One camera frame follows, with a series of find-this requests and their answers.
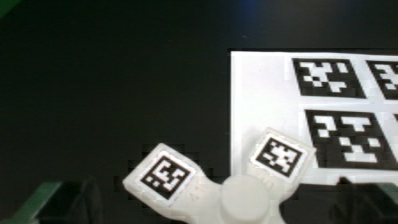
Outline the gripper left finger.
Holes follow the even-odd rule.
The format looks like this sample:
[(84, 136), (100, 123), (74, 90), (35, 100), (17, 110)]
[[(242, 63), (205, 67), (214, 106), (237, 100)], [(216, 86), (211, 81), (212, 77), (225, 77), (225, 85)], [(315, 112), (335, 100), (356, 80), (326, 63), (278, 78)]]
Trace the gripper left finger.
[(104, 224), (97, 181), (45, 182), (10, 218), (10, 224)]

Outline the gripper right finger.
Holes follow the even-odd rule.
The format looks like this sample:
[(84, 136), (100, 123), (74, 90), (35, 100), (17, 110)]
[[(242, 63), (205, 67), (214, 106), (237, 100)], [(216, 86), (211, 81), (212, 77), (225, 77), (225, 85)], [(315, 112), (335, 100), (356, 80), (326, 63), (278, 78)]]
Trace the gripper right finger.
[(342, 177), (337, 187), (335, 224), (398, 224), (398, 186)]

